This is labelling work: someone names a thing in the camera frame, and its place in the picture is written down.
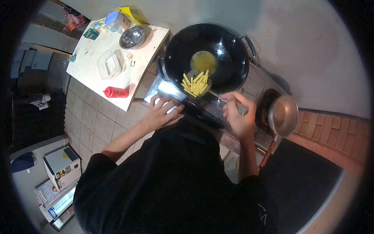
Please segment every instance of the brick wall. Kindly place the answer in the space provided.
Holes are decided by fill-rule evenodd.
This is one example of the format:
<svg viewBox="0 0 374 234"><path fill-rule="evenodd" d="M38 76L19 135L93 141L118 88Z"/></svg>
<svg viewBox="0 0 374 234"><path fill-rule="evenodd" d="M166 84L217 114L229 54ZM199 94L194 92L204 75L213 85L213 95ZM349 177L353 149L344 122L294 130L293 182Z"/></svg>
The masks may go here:
<svg viewBox="0 0 374 234"><path fill-rule="evenodd" d="M368 157L370 131L371 125L362 120L299 111L288 139L359 176Z"/></svg>

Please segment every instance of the blue lid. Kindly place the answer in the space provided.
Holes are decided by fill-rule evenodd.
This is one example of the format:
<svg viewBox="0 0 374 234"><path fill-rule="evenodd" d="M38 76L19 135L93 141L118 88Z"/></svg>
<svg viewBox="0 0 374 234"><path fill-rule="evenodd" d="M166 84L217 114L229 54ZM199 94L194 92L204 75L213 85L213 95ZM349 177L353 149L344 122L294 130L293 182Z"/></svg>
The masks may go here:
<svg viewBox="0 0 374 234"><path fill-rule="evenodd" d="M107 15L105 19L105 24L110 24L111 22L115 21L118 17L118 11L112 11Z"/></svg>

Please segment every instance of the stainless steel stove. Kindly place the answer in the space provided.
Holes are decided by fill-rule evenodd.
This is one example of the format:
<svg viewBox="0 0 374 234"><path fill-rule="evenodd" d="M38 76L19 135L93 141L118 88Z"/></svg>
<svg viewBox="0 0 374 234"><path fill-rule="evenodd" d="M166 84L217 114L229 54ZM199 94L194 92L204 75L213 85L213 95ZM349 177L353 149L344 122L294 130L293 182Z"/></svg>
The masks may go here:
<svg viewBox="0 0 374 234"><path fill-rule="evenodd" d="M168 79L165 68L163 68L163 71L166 79ZM286 92L274 80L254 64L250 63L247 79L239 89L239 92L249 100L256 103L257 112L261 112L259 107L264 106L264 100L269 102L269 95L267 95L269 91L273 91L270 93L275 92L278 95L286 94ZM195 121L201 127L215 133L215 135L218 136L217 139L221 145L237 154L240 154L239 142L232 134L231 127L226 121L226 118L223 117L222 107L224 103L208 94L206 94L202 100L190 98L190 96L179 91L171 82L163 80L160 74L157 75L144 100L149 103L151 97L157 93L169 95L181 101L181 103L185 105L185 115L189 116L190 120ZM260 149L266 151L273 139L273 134L271 130L269 131L269 128L266 125L259 123L257 115L256 118L255 144ZM277 141L273 152L276 150L280 140L281 139Z"/></svg>

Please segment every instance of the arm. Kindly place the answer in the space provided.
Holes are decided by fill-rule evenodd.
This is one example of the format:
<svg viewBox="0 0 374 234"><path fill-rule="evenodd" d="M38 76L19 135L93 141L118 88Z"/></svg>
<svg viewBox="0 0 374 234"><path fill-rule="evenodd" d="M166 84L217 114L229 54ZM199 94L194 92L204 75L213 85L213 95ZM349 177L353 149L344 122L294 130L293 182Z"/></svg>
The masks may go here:
<svg viewBox="0 0 374 234"><path fill-rule="evenodd" d="M157 98L160 98L160 100L155 104L154 102ZM144 117L130 130L112 140L101 153L116 162L140 138L154 130L178 122L184 117L184 115L180 114L184 109L184 105L180 105L169 114L166 114L176 104L177 102L172 101L170 97L162 97L156 94L151 98Z"/></svg>
<svg viewBox="0 0 374 234"><path fill-rule="evenodd" d="M227 121L240 142L238 180L241 182L248 176L258 175L254 144L256 104L236 91L222 94L221 98L227 98L227 105L223 107L223 116L227 117ZM248 107L247 115L241 116L238 113L235 99Z"/></svg>

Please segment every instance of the red squeeze bottle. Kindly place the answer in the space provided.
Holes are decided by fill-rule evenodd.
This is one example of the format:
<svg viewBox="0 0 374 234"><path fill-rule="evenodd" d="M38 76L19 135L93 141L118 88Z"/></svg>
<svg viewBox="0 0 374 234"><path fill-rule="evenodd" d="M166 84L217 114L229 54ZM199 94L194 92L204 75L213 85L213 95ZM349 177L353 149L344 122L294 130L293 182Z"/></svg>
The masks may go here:
<svg viewBox="0 0 374 234"><path fill-rule="evenodd" d="M107 97L120 97L120 98L126 98L129 96L129 91L127 89L121 89L109 86L104 91L105 96Z"/></svg>

